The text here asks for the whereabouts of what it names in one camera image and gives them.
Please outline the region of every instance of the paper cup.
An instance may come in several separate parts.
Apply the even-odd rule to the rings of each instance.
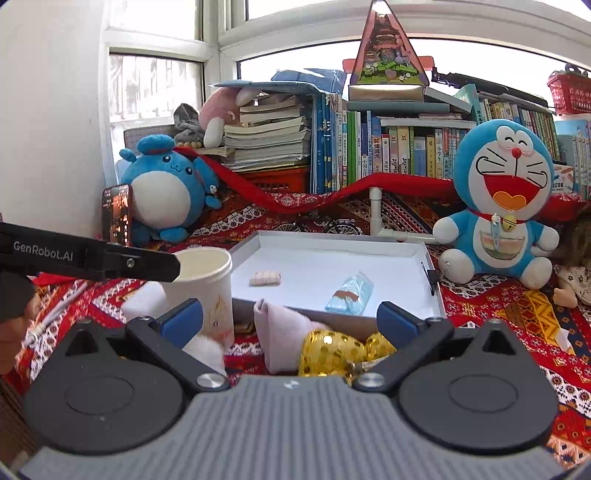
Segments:
[[[200,333],[229,349],[234,343],[230,253],[223,248],[198,247],[174,255],[181,264],[180,274],[172,283],[162,282],[168,309],[198,299],[203,306]]]

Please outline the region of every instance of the blue plush toy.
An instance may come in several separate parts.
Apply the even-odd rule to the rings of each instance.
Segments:
[[[141,156],[136,158],[127,148],[119,152],[131,162],[121,183],[132,188],[134,245],[145,245],[150,239],[181,242],[204,205],[222,206],[212,196],[219,182],[213,170],[201,158],[190,161],[173,148],[174,140],[168,135],[150,135],[138,142]]]
[[[554,167],[542,141],[527,128],[492,120],[471,130],[453,162],[453,184],[467,209],[433,226],[441,244],[453,244],[439,258],[452,282],[478,273],[515,277],[541,288],[552,275],[546,256],[558,246],[553,228],[530,220],[546,203]]]

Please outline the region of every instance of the pyramid box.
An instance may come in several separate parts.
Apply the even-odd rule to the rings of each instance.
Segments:
[[[372,0],[350,83],[429,85],[413,46],[385,0]]]

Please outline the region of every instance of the phone screen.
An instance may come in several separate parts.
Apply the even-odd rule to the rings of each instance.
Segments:
[[[131,246],[131,186],[105,189],[102,199],[103,240]]]

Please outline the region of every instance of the blue wrapper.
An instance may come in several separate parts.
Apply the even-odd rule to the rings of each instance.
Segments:
[[[373,290],[374,282],[358,272],[343,282],[324,309],[331,313],[359,316],[365,310]]]

